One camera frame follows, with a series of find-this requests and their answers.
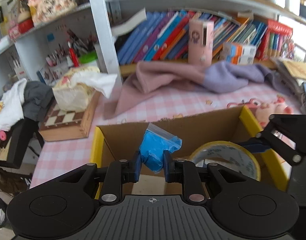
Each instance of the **table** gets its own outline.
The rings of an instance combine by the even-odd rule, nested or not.
[[[271,102],[282,95],[268,84],[250,83],[247,87],[232,93],[214,94],[210,92],[190,92],[170,87],[160,89],[159,95],[148,99],[109,120],[103,118],[103,97],[95,110],[88,138],[46,142],[37,162],[31,187],[60,176],[89,162],[94,130],[97,125],[124,122],[155,122],[163,118],[176,118],[224,109],[229,103],[248,102],[256,98],[259,102]],[[299,114],[300,104],[293,97],[285,98],[286,103]]]

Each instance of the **small cardboard box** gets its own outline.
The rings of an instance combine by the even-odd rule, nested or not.
[[[235,42],[225,42],[223,44],[222,53],[227,56],[236,57],[236,56],[244,56],[244,57],[255,57],[256,47],[249,44],[240,44]]]
[[[251,56],[229,56],[226,55],[223,51],[220,54],[220,60],[225,60],[227,62],[238,64],[238,65],[250,65],[253,64],[254,57]]]
[[[262,128],[246,106],[233,107],[208,113],[167,121],[154,122],[158,127],[182,139],[182,147],[172,157],[187,158],[201,145],[218,140],[243,142],[260,132]],[[96,127],[90,162],[98,167],[107,167],[112,161],[130,160],[139,149],[148,123],[123,123]],[[254,155],[261,168],[261,181],[286,190],[287,175],[281,167],[277,154],[268,150]],[[164,176],[163,171],[154,174],[142,165],[141,174]],[[133,184],[123,185],[123,193],[130,194]],[[170,183],[165,194],[181,194],[179,183]]]

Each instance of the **red book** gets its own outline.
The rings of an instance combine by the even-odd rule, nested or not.
[[[175,55],[174,59],[179,59],[184,53],[189,51],[189,44],[185,45],[178,54]]]
[[[216,22],[218,19],[219,19],[218,16],[213,15],[213,16],[209,19],[209,21]]]
[[[270,40],[270,32],[266,31],[263,38],[262,38],[261,44],[260,44],[260,46],[259,46],[259,48],[257,49],[257,52],[256,52],[255,57],[257,59],[264,60],[264,59],[268,58],[267,48],[269,46],[269,40]]]
[[[189,11],[186,16],[180,21],[180,23],[176,26],[176,28],[171,32],[163,45],[159,48],[159,50],[155,53],[152,60],[158,60],[163,52],[167,49],[169,45],[174,41],[176,36],[182,31],[182,29],[189,23],[189,19],[194,16],[195,12]]]
[[[268,31],[272,33],[278,33],[286,36],[292,36],[293,29],[285,24],[279,23],[275,20],[267,20]]]

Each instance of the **gray cloth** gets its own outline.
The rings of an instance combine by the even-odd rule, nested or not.
[[[24,90],[24,117],[42,122],[54,99],[53,90],[39,81],[29,81]]]

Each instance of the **ziplock bag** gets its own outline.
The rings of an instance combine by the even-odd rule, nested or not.
[[[171,154],[181,146],[182,139],[149,123],[139,147],[142,163],[159,173],[163,168],[163,151],[168,150]]]

